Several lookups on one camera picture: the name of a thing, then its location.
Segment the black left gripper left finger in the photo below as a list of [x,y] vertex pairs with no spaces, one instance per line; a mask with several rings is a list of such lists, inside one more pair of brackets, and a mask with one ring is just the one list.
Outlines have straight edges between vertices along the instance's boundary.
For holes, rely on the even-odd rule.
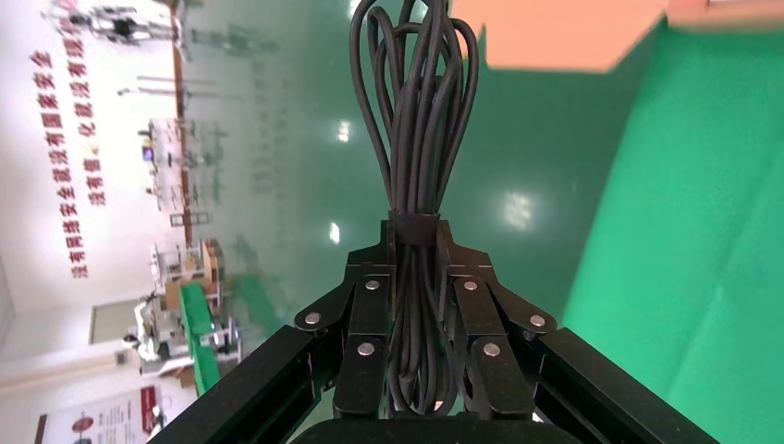
[[349,253],[342,282],[294,318],[297,329],[323,346],[312,370],[332,384],[336,419],[385,414],[396,273],[395,235],[383,220],[379,242]]

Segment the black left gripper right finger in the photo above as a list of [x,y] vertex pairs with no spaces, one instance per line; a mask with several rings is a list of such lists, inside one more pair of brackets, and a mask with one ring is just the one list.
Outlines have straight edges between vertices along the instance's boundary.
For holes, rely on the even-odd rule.
[[556,319],[498,280],[489,255],[458,245],[446,220],[436,231],[441,313],[464,409],[484,420],[529,420],[534,412],[532,342]]

